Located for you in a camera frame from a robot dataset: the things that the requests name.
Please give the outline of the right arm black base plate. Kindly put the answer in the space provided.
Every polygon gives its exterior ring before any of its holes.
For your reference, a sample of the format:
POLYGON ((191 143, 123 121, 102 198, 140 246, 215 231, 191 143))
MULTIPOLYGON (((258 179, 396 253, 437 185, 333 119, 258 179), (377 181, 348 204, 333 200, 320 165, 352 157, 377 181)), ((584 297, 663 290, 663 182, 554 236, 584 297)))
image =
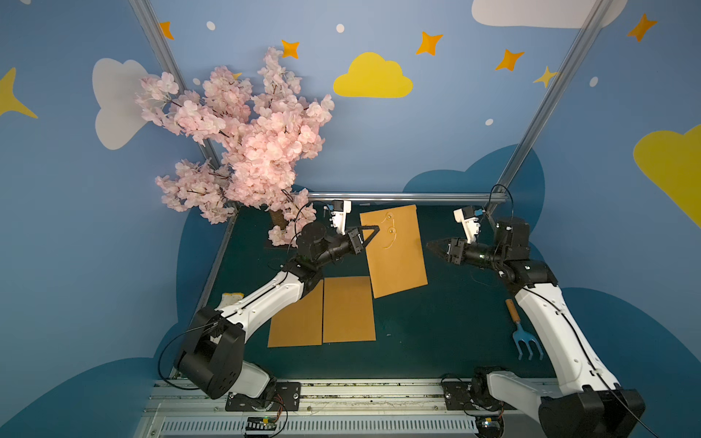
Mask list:
POLYGON ((508 403, 499 401, 489 394, 487 385, 478 381, 476 388, 471 381, 443 380, 440 383, 443 390, 445 406, 449 411, 486 411, 498 412, 502 409, 514 411, 508 403))

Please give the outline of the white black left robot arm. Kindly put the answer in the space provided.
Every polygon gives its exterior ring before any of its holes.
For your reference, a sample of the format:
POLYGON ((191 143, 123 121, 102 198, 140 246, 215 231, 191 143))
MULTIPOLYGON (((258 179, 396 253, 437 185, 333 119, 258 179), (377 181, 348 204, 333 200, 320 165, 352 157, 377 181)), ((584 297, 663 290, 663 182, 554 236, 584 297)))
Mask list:
POLYGON ((234 394, 270 403, 273 378, 244 360, 246 343, 284 308, 300 301, 323 280, 323 268, 348 255, 359 255, 380 232, 359 226, 329 233, 321 223, 296 235, 297 253, 268 283, 224 308, 204 307, 178 336, 173 366, 209 398, 234 394))

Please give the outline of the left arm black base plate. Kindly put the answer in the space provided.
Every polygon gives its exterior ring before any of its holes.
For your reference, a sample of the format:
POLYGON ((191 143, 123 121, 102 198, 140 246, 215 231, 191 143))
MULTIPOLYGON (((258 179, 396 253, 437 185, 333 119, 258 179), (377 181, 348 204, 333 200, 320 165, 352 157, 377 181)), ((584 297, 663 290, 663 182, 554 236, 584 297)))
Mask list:
POLYGON ((226 398, 227 412, 297 412, 301 383, 272 381, 256 398, 230 392, 226 398))

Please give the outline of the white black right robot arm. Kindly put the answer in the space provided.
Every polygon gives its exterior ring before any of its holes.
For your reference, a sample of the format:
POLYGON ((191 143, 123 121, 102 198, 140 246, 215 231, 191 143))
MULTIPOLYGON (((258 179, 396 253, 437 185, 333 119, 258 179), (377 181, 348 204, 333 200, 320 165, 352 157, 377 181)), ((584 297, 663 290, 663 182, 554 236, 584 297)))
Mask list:
POLYGON ((494 271, 510 293, 507 310, 516 330, 513 341, 521 357, 549 357, 557 381, 538 385, 500 367, 482 367, 466 385, 462 410, 476 408, 478 436, 500 437, 503 414, 512 407, 534 420, 548 437, 627 437, 646 410, 636 390, 626 390, 604 365, 569 311, 558 280, 541 261, 531 258, 529 224, 518 217, 496 222, 490 245, 478 240, 481 208, 454 212, 462 238, 428 243, 450 264, 494 271))

